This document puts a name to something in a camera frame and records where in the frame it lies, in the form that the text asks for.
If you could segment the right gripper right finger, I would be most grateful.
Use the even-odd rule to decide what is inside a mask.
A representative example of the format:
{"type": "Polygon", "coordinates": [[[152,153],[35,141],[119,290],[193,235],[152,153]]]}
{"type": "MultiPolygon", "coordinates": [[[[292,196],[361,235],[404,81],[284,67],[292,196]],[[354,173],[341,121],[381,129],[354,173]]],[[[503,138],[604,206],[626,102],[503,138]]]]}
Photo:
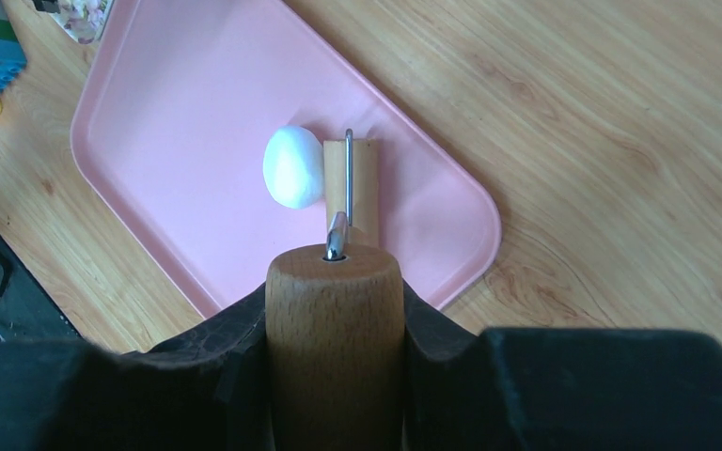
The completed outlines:
{"type": "Polygon", "coordinates": [[[722,345],[668,329],[472,334],[404,291],[412,450],[722,450],[722,345]]]}

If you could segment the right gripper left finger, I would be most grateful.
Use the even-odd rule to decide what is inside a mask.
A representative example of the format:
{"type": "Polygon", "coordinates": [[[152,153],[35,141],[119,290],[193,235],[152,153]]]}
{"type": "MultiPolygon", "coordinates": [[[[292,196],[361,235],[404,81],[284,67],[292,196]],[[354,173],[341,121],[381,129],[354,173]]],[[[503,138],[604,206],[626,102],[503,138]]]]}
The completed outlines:
{"type": "Polygon", "coordinates": [[[0,450],[262,450],[265,296],[146,352],[0,342],[0,450]]]}

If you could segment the wooden double-ended roller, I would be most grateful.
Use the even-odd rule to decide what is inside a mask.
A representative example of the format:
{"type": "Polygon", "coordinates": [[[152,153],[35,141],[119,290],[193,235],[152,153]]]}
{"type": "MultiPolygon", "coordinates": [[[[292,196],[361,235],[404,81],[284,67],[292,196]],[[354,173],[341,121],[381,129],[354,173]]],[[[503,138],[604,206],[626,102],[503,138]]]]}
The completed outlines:
{"type": "Polygon", "coordinates": [[[378,147],[346,131],[323,146],[324,243],[276,257],[265,284],[271,422],[278,450],[398,450],[404,300],[380,245],[378,147]]]}

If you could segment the white dough ball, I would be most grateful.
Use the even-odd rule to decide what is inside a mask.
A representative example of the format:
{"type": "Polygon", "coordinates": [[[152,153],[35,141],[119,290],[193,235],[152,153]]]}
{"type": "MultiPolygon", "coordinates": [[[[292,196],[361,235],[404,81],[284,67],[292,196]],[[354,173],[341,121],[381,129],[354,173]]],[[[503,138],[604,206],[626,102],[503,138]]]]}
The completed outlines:
{"type": "Polygon", "coordinates": [[[322,144],[304,127],[281,127],[267,143],[262,172],[276,202],[295,210],[310,207],[324,193],[322,144]]]}

